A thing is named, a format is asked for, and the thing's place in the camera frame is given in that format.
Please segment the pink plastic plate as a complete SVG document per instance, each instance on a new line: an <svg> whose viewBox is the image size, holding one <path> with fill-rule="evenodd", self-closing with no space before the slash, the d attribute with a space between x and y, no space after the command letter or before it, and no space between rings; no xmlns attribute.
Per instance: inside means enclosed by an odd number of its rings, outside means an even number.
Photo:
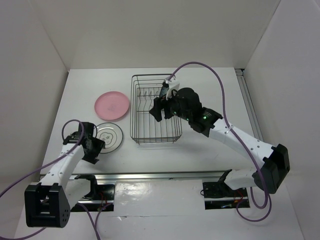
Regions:
<svg viewBox="0 0 320 240"><path fill-rule="evenodd" d="M94 103L97 116L106 121L122 118L130 106L129 98L119 91L109 91L100 95Z"/></svg>

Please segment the white plate with dark rim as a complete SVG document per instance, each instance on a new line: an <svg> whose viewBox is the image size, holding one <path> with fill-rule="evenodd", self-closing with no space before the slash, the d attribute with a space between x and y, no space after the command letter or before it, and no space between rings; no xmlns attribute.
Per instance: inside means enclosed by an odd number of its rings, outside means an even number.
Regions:
<svg viewBox="0 0 320 240"><path fill-rule="evenodd" d="M100 154L108 154L121 146L124 134L117 124L105 122L97 125L97 138L104 141L104 148Z"/></svg>

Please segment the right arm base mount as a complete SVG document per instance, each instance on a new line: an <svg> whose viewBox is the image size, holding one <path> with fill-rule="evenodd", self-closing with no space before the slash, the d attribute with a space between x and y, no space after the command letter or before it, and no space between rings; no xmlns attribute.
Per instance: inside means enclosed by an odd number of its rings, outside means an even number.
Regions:
<svg viewBox="0 0 320 240"><path fill-rule="evenodd" d="M245 188L232 190L222 182L203 182L200 194L204 198L206 210L250 208L248 192Z"/></svg>

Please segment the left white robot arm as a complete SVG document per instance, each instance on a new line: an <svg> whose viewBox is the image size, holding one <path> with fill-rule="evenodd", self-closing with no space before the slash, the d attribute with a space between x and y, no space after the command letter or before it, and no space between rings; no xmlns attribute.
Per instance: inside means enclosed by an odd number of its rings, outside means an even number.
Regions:
<svg viewBox="0 0 320 240"><path fill-rule="evenodd" d="M69 221L71 209L80 199L97 197L99 187L93 175L71 176L83 160L90 164L98 162L98 155L105 143L97 137L94 123L80 122L78 130L63 139L62 149L47 174L24 191L25 221L31 228L64 228Z"/></svg>

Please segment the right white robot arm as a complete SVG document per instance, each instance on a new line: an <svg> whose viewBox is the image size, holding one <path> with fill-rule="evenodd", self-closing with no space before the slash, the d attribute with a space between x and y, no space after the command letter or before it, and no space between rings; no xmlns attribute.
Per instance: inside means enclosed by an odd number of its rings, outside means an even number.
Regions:
<svg viewBox="0 0 320 240"><path fill-rule="evenodd" d="M273 146L237 127L227 125L220 113L202 106L199 95L189 87L174 90L170 98L156 97L149 113L157 122L171 117L186 120L195 132L256 161L254 168L232 169L222 175L218 190L223 196L230 196L237 189L249 187L258 187L267 190L269 194L275 194L290 171L289 153L284 145Z"/></svg>

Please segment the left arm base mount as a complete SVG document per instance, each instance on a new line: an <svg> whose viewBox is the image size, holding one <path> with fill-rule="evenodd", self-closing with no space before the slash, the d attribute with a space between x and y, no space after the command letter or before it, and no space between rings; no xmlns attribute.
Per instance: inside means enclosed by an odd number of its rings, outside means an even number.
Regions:
<svg viewBox="0 0 320 240"><path fill-rule="evenodd" d="M83 212L84 210L79 204L84 205L90 212L113 212L116 184L114 182L107 182L102 179L100 181L96 175L93 174L79 174L74 180L85 179L90 182L89 192L79 199L78 204L75 205L72 212Z"/></svg>

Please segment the blue floral ceramic plate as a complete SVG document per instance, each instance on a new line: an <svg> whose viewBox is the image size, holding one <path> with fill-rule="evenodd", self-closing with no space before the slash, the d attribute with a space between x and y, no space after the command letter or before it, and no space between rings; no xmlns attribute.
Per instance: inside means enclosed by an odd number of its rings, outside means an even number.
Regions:
<svg viewBox="0 0 320 240"><path fill-rule="evenodd" d="M159 97L160 98L166 98L167 97L167 92L168 92L168 89L169 89L169 85L165 82L162 83L162 87L161 87L161 90L159 92Z"/></svg>

